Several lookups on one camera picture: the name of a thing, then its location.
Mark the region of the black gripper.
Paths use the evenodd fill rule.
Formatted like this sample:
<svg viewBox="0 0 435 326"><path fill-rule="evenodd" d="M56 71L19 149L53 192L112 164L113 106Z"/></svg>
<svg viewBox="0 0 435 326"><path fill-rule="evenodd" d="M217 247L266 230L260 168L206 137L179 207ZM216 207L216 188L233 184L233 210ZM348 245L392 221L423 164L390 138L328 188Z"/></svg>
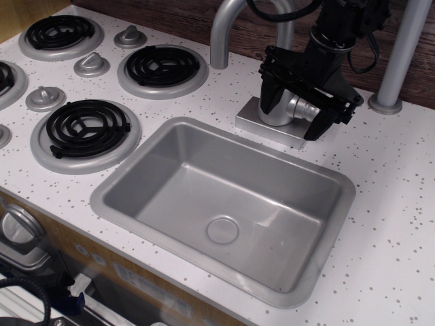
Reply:
<svg viewBox="0 0 435 326"><path fill-rule="evenodd" d="M284 79L283 86L273 74L262 74L262 112L268 115L287 89L321 110L305 132L304 140L318 140L337 119L340 122L349 121L355 108L364 102L341 70L355 43L355 37L331 39L321 32L311 32L304 52L268 46L266 59L270 56L283 65L289 77Z"/></svg>

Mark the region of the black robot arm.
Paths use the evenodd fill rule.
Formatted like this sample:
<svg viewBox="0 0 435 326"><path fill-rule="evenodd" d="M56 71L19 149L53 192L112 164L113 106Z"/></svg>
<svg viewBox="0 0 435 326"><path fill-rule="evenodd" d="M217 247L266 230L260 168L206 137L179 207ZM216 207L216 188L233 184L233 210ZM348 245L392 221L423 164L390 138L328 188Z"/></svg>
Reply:
<svg viewBox="0 0 435 326"><path fill-rule="evenodd" d="M316 141L333 124L347 124L364 102L342 73L351 62L356 41L366 38L374 59L379 47L373 36L390 16L388 1L312 1L284 14L268 14L248 1L251 11L271 22L292 22L320 10L309 33L304 52L277 46L266 48L260 66L262 76L258 117L270 126L283 126L293 119L310 125L303 138Z"/></svg>

